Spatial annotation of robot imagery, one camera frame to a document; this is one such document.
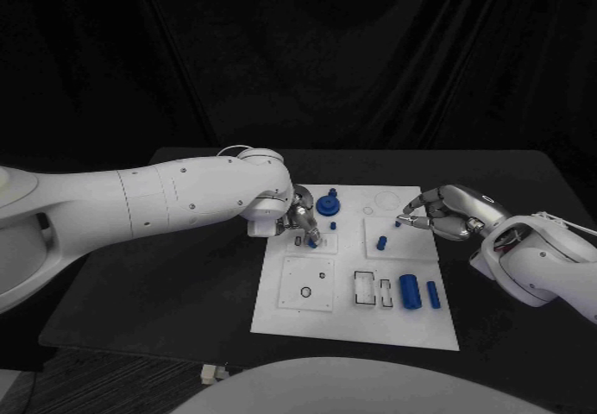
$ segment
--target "blue object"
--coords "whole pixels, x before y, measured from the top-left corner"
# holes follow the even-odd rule
[[[406,309],[419,309],[421,295],[419,285],[416,284],[416,276],[413,274],[403,274],[399,281],[403,307]]]
[[[328,217],[337,214],[338,212],[338,193],[334,188],[330,188],[327,196],[320,197],[317,200],[317,212]]]
[[[376,249],[385,250],[385,243],[387,242],[387,238],[382,235],[379,237],[379,242],[376,243]]]
[[[435,282],[426,282],[426,290],[429,291],[431,308],[438,309],[441,304],[438,303],[438,289],[435,288]]]

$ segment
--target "cable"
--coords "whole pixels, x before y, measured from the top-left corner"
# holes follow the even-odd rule
[[[36,383],[37,383],[37,373],[33,373],[31,389],[28,391],[27,402],[24,403],[24,408],[23,408],[23,411],[21,411],[21,414],[24,414],[24,412],[27,412],[28,405],[31,404],[31,398],[33,398],[33,394],[34,394],[34,385],[36,385]]]
[[[229,149],[232,149],[232,148],[248,148],[248,149],[252,149],[252,147],[249,147],[248,145],[230,145],[229,147],[226,147],[219,153],[217,153],[217,155],[216,155],[216,157],[219,157],[220,156],[220,153],[223,152],[223,151],[226,151],[226,150],[229,150]]]

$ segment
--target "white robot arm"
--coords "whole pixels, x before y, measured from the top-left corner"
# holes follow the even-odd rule
[[[411,216],[422,205],[431,217]],[[478,234],[470,264],[483,275],[524,304],[540,306],[559,296],[597,323],[597,248],[561,219],[546,213],[512,217],[487,196],[444,185],[409,202],[396,220],[454,241]]]
[[[311,194],[292,185],[284,159],[266,149],[109,172],[0,167],[0,313],[99,247],[235,216],[246,218],[249,236],[302,228],[320,241]]]

